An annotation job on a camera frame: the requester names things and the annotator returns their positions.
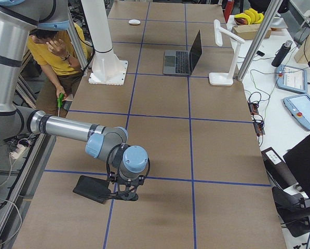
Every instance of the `brown pants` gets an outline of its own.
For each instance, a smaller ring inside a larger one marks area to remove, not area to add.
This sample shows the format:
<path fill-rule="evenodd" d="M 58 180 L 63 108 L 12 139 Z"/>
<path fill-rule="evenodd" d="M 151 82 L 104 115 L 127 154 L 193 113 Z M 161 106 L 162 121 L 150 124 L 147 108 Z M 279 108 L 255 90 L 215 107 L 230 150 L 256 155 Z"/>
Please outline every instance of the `brown pants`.
<path fill-rule="evenodd" d="M 67 95 L 70 93 L 75 96 L 76 90 L 80 81 L 82 79 L 82 73 L 66 75 L 66 76 L 58 76 L 60 84 L 65 89 Z M 56 95 L 56 87 L 53 83 L 47 79 L 38 95 L 36 101 L 36 109 L 43 110 L 47 114 L 58 115 L 58 102 Z M 60 117 L 66 117 L 67 110 L 64 108 L 60 108 Z"/>

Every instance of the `white stand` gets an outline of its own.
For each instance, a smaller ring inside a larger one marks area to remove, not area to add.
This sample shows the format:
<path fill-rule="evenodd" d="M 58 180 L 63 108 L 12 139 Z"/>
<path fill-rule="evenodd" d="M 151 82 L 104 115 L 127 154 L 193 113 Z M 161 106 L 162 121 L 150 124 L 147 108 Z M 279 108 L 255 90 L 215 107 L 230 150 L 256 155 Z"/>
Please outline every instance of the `white stand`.
<path fill-rule="evenodd" d="M 113 51 L 104 1 L 82 0 L 82 6 L 96 50 L 89 83 L 123 85 L 128 62 L 119 60 Z"/>
<path fill-rule="evenodd" d="M 243 43 L 245 43 L 245 40 L 231 33 L 230 31 L 222 28 L 220 21 L 217 19 L 214 20 L 213 25 L 214 25 L 214 30 L 215 30 L 215 41 L 218 46 L 220 47 L 223 46 L 223 40 L 222 40 L 221 33 L 224 33 L 232 37 L 238 43 L 237 43 L 236 51 L 234 52 L 234 55 L 233 55 L 233 60 L 231 63 L 230 71 L 228 73 L 210 73 L 209 82 L 210 84 L 215 85 L 215 86 L 231 86 L 233 84 L 233 74 L 234 74 L 234 70 L 237 65 L 240 47 Z"/>

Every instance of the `green handle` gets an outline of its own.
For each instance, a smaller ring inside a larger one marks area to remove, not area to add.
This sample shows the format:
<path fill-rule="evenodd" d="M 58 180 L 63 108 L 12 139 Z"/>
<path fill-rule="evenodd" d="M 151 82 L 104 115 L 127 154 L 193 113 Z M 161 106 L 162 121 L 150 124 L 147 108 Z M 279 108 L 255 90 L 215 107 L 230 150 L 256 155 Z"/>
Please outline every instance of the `green handle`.
<path fill-rule="evenodd" d="M 63 100 L 63 97 L 64 97 L 65 95 L 61 92 L 60 94 L 59 94 L 59 98 L 57 98 L 57 101 L 58 101 L 58 107 L 61 107 L 62 106 L 62 100 Z"/>

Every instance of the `yellow shirt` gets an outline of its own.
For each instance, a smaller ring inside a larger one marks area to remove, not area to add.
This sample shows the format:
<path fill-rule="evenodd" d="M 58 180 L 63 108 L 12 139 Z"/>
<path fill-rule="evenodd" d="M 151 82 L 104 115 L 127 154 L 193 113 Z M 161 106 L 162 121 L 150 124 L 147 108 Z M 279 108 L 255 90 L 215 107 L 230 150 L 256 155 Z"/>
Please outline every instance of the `yellow shirt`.
<path fill-rule="evenodd" d="M 75 23 L 76 31 L 84 42 L 84 35 L 82 29 Z M 71 39 L 67 33 L 67 31 L 59 31 L 56 35 L 57 39 L 62 39 L 66 43 L 66 50 L 74 57 L 77 58 L 73 45 L 71 43 Z M 88 52 L 86 45 L 81 42 L 82 50 L 86 58 L 88 58 Z M 47 49 L 46 44 L 36 44 L 32 41 L 31 37 L 28 38 L 27 47 L 29 48 L 32 56 L 35 61 L 39 65 L 49 64 L 57 75 L 72 75 L 79 73 L 79 71 L 75 70 L 71 66 L 68 65 L 65 61 L 63 61 L 59 56 L 54 55 Z"/>

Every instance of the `brown tabletop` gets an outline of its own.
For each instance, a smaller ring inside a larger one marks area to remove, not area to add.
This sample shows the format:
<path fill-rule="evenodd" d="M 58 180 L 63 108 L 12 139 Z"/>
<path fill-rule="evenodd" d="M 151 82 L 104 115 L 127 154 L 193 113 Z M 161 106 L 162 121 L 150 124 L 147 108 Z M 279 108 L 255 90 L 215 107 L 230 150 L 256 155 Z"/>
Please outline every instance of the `brown tabletop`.
<path fill-rule="evenodd" d="M 105 179 L 105 163 L 59 137 L 14 249 L 286 248 L 243 86 L 208 81 L 233 57 L 229 38 L 215 45 L 214 19 L 225 25 L 220 6 L 114 3 L 109 26 L 115 54 L 129 63 L 125 83 L 85 78 L 68 119 L 125 127 L 128 144 L 147 150 L 149 177 L 136 202 L 72 193 L 80 175 Z M 192 75 L 164 76 L 164 50 L 189 49 L 198 30 L 203 54 Z"/>

